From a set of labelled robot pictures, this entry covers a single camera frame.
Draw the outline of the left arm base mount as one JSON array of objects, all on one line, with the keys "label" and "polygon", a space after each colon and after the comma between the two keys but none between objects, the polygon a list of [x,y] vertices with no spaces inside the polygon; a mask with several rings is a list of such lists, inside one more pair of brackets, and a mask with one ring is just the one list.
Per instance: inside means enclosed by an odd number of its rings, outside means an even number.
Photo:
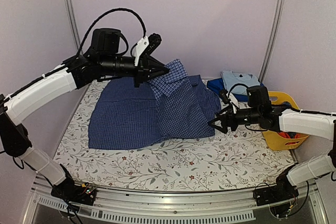
[{"label": "left arm base mount", "polygon": [[51,195],[66,202],[93,206],[97,195],[96,189],[94,184],[86,182],[77,185],[71,178],[66,178],[59,185],[53,185]]}]

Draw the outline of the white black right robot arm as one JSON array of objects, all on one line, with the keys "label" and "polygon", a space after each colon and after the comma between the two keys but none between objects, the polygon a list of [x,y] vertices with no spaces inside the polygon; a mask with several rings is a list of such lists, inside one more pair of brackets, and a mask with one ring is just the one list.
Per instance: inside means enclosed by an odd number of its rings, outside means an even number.
[{"label": "white black right robot arm", "polygon": [[[223,89],[219,96],[226,107],[219,111],[209,126],[226,134],[240,125],[258,124],[272,132],[295,132],[335,141],[335,114],[295,109],[290,105],[273,105],[264,86],[246,89],[248,108],[240,109]],[[295,165],[277,177],[278,185],[271,190],[276,201],[284,200],[291,194],[292,187],[313,178],[335,172],[335,149]]]}]

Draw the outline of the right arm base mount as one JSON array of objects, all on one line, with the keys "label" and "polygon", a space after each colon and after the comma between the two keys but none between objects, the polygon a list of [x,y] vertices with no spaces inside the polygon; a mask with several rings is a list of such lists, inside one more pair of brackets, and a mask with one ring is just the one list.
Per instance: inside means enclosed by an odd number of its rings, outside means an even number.
[{"label": "right arm base mount", "polygon": [[287,200],[287,203],[270,207],[270,212],[276,218],[288,217],[299,196],[296,186],[292,186],[286,177],[277,178],[273,186],[260,183],[255,187],[253,198],[257,206],[275,204]]}]

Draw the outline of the blue checkered button shirt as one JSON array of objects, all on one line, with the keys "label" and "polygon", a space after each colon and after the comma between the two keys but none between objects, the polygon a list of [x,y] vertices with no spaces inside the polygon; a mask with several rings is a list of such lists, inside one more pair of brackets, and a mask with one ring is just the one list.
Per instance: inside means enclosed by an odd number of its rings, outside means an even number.
[{"label": "blue checkered button shirt", "polygon": [[208,122],[221,110],[201,76],[187,74],[180,60],[169,72],[134,87],[131,77],[102,90],[88,127],[88,146],[99,150],[144,148],[172,138],[214,136]]}]

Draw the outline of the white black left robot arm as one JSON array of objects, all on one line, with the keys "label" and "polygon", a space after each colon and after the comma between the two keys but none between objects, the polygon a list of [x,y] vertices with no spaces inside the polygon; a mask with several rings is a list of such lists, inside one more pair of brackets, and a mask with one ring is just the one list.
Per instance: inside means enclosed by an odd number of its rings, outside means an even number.
[{"label": "white black left robot arm", "polygon": [[4,152],[19,158],[46,177],[67,200],[78,195],[78,188],[67,170],[45,152],[33,147],[22,122],[50,101],[93,81],[132,77],[135,87],[168,73],[168,68],[151,56],[161,44],[159,34],[141,38],[119,52],[119,41],[125,40],[118,29],[98,28],[93,31],[91,45],[83,54],[72,56],[54,70],[43,74],[18,91],[1,96],[1,141]]}]

